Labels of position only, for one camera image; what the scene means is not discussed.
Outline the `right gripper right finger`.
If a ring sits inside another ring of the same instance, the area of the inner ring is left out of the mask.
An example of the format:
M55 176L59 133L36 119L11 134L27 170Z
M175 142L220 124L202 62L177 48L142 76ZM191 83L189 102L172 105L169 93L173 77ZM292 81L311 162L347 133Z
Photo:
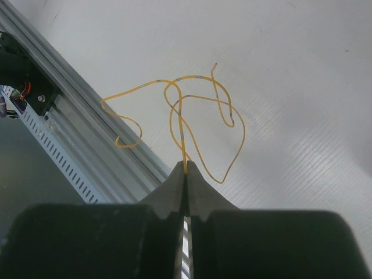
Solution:
M370 278L353 232L327 210L234 206L188 163L193 278Z

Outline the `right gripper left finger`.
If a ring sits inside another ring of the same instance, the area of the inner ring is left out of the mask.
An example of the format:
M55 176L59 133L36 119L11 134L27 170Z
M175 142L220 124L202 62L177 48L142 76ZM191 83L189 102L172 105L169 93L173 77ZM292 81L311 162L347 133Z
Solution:
M1 244L2 278L180 278L184 167L135 204L39 204Z

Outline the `aluminium mounting rail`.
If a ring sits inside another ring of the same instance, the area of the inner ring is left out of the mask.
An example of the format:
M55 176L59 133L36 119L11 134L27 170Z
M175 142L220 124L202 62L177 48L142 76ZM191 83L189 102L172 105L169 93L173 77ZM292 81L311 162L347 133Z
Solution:
M117 137L128 141L135 134L101 109L99 95L9 1L1 2L1 28L60 89L54 106L38 117L103 197L98 203L137 202L164 182L170 170L145 144L115 146Z

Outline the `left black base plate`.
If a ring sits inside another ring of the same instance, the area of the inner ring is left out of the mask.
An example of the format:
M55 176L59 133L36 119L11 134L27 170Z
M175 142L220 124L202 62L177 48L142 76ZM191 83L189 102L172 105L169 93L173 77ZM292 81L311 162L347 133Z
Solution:
M1 86L20 113L27 107L39 116L54 106L60 93L57 85L48 77L28 52L6 32L1 32Z

